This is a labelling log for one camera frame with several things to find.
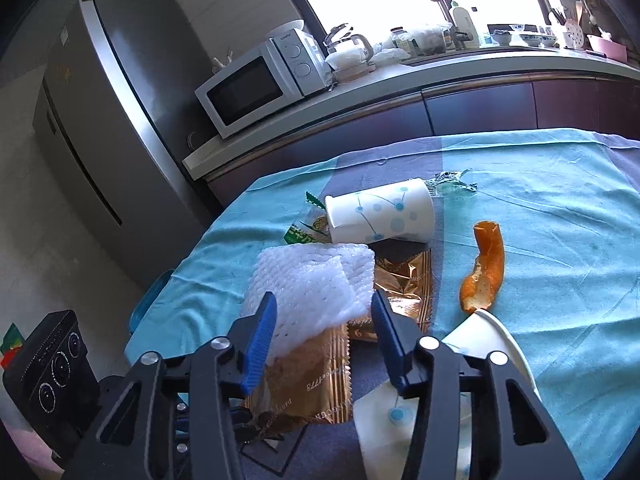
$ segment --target refrigerator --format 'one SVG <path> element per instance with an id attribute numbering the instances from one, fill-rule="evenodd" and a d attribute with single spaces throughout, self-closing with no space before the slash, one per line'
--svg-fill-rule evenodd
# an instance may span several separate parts
<path id="1" fill-rule="evenodd" d="M 217 134 L 194 94 L 211 73 L 175 0 L 80 1 L 50 53 L 38 144 L 84 224 L 143 287 L 222 212 L 181 162 Z"/>

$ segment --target cabinet door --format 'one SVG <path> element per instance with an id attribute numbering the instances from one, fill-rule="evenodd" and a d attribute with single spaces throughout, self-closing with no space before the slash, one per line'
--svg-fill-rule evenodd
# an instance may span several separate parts
<path id="1" fill-rule="evenodd" d="M 292 142 L 210 181 L 209 187 L 222 205 L 227 206 L 262 176 L 322 162 L 348 152 L 431 135 L 433 132 L 424 102 L 411 103 Z"/>
<path id="2" fill-rule="evenodd" d="M 598 130 L 598 82 L 595 79 L 535 81 L 533 91 L 539 128 Z"/>
<path id="3" fill-rule="evenodd" d="M 633 83 L 598 81 L 598 131 L 640 139 L 640 88 Z"/>
<path id="4" fill-rule="evenodd" d="M 537 127 L 531 83 L 468 90 L 426 103 L 437 136 Z"/>

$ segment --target blue chair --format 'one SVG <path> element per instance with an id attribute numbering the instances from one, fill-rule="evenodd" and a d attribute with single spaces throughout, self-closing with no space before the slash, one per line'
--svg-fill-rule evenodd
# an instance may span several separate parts
<path id="1" fill-rule="evenodd" d="M 149 310 L 151 304 L 156 300 L 164 286 L 169 282 L 169 278 L 174 273 L 174 270 L 175 269 L 169 269 L 163 272 L 158 279 L 154 281 L 154 284 L 149 287 L 149 290 L 146 291 L 145 295 L 142 296 L 142 299 L 135 306 L 131 316 L 129 317 L 129 334 L 132 335 L 136 331 L 140 321 L 145 316 L 146 311 Z"/>

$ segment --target tablecloth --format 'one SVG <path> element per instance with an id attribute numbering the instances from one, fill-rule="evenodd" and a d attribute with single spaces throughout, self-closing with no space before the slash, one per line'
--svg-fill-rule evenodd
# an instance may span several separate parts
<path id="1" fill-rule="evenodd" d="M 622 137 L 572 129 L 426 137 L 258 179 L 176 269 L 127 345 L 129 361 L 147 350 L 191 352 L 226 333 L 256 256 L 284 243 L 308 209 L 305 192 L 335 196 L 467 168 L 478 192 L 434 203 L 431 332 L 443 337 L 465 319 L 458 287 L 478 252 L 472 227 L 499 222 L 506 273 L 492 312 L 524 351 L 585 479 L 600 480 L 640 422 L 640 143 Z M 384 379 L 372 348 L 354 345 L 354 399 Z M 286 478 L 364 478 L 357 437 L 341 426 L 310 429 Z M 310 438 L 326 446 L 323 466 L 312 464 Z M 248 478 L 261 477 L 257 467 L 245 466 Z"/>

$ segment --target kitchen counter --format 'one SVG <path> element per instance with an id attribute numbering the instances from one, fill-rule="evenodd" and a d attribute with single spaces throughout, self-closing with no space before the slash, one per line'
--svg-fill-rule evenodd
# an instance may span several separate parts
<path id="1" fill-rule="evenodd" d="M 532 49 L 453 55 L 420 66 L 393 65 L 338 85 L 222 139 L 216 136 L 183 160 L 193 179 L 224 166 L 256 147 L 326 118 L 395 96 L 449 82 L 534 72 L 581 72 L 640 81 L 640 70 L 583 52 Z"/>

